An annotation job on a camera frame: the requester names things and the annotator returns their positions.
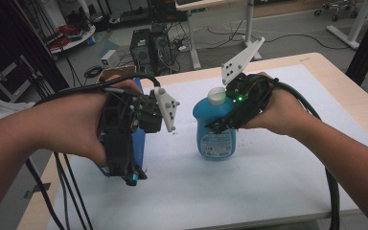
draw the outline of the computer tower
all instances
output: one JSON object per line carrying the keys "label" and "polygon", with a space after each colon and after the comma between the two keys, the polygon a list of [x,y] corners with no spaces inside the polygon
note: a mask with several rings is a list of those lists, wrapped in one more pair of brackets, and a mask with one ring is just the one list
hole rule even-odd
{"label": "computer tower", "polygon": [[157,59],[152,49],[150,29],[134,31],[129,49],[137,72],[156,76]]}
{"label": "computer tower", "polygon": [[159,66],[172,66],[174,62],[167,25],[165,23],[152,24],[151,38],[153,41],[153,52],[157,56]]}

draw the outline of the liquid soap bottle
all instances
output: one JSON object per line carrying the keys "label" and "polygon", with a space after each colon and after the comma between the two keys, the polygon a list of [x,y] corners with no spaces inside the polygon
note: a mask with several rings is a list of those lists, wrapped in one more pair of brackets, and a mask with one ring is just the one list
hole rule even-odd
{"label": "liquid soap bottle", "polygon": [[211,89],[208,97],[195,105],[193,116],[197,120],[196,143],[201,155],[220,159],[235,152],[236,130],[226,129],[221,134],[215,134],[205,127],[215,119],[225,116],[233,107],[234,103],[226,97],[223,87]]}

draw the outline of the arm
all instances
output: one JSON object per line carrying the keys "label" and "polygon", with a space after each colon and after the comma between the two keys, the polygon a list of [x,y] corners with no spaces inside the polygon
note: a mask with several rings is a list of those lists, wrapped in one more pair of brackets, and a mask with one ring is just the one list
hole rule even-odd
{"label": "arm", "polygon": [[368,217],[368,147],[311,116],[287,91],[275,89],[267,109],[245,128],[264,127],[310,149]]}
{"label": "arm", "polygon": [[[119,83],[139,91],[133,81]],[[26,159],[38,149],[105,162],[97,126],[107,95],[76,94],[14,113],[0,120],[0,202]]]}

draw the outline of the bottle label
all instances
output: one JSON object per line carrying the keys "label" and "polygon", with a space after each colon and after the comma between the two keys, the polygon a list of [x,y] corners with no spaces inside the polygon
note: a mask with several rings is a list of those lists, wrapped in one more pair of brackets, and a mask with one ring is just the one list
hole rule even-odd
{"label": "bottle label", "polygon": [[225,157],[232,154],[232,138],[229,130],[221,134],[208,133],[201,139],[201,151],[205,156]]}

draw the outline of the white table surface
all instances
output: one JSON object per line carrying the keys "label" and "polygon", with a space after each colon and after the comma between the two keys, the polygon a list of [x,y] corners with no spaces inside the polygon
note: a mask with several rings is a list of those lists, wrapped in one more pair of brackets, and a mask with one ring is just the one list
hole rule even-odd
{"label": "white table surface", "polygon": [[[368,135],[303,65],[265,70],[296,88],[322,120],[368,146]],[[148,180],[128,187],[104,177],[89,160],[72,157],[94,229],[192,229],[254,226],[322,219],[331,202],[325,169],[305,147],[263,129],[240,130],[237,149],[223,161],[202,158],[196,149],[194,105],[220,78],[165,85],[181,106],[174,133],[147,134],[144,169]],[[340,188],[341,215],[360,213]],[[55,210],[63,220],[59,188]],[[72,229],[81,224],[70,211]],[[52,220],[48,229],[57,229]]]}

